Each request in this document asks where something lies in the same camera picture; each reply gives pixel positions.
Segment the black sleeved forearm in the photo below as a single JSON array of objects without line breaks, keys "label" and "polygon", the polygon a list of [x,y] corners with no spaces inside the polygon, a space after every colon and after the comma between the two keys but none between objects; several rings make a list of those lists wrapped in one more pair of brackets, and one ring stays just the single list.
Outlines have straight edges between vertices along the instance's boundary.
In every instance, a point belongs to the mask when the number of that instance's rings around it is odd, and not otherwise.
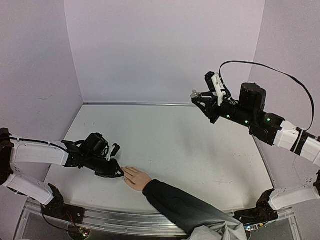
[{"label": "black sleeved forearm", "polygon": [[151,180],[142,193],[160,214],[187,234],[202,226],[224,231],[226,227],[234,230],[242,225],[214,206],[156,179]]}]

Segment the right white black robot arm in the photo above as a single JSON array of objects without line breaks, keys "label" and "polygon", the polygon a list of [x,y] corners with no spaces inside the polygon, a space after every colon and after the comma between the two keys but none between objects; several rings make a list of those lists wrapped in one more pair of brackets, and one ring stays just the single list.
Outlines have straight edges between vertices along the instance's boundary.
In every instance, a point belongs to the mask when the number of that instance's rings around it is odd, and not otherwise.
[{"label": "right white black robot arm", "polygon": [[[238,101],[224,99],[224,92],[193,90],[191,101],[215,124],[225,118],[245,126],[249,134],[270,145],[289,150],[314,165],[320,164],[320,138],[273,113],[264,112],[266,91],[255,83],[243,83]],[[265,191],[254,208],[239,210],[234,218],[245,226],[278,218],[278,210],[320,198],[320,180],[307,179],[301,186]]]}]

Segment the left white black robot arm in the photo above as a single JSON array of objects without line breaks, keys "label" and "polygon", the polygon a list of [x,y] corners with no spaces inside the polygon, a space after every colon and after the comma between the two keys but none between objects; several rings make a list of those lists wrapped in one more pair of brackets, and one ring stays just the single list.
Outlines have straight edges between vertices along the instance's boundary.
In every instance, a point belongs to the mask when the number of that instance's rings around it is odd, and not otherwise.
[{"label": "left white black robot arm", "polygon": [[120,150],[100,133],[91,133],[85,140],[62,140],[60,144],[14,136],[7,128],[0,130],[0,184],[28,196],[47,207],[56,218],[64,218],[68,208],[57,187],[43,183],[25,173],[18,163],[40,163],[65,168],[87,168],[101,178],[122,178],[124,172],[114,158]]}]

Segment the clear nail polish bottle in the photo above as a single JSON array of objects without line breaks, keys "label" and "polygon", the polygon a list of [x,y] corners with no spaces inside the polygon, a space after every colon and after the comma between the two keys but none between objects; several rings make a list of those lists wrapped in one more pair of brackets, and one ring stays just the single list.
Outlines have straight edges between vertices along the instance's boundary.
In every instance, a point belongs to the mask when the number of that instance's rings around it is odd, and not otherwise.
[{"label": "clear nail polish bottle", "polygon": [[200,92],[198,92],[197,90],[193,89],[192,93],[190,95],[191,99],[195,99],[195,98],[201,98],[202,94]]}]

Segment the mannequin hand on table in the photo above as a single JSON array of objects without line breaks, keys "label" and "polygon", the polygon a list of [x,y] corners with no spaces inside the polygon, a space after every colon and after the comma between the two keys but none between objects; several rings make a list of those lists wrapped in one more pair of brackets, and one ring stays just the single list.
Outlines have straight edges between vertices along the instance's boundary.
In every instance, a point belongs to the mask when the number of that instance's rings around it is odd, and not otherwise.
[{"label": "mannequin hand on table", "polygon": [[125,183],[135,191],[142,192],[153,179],[145,172],[134,167],[123,167]]}]

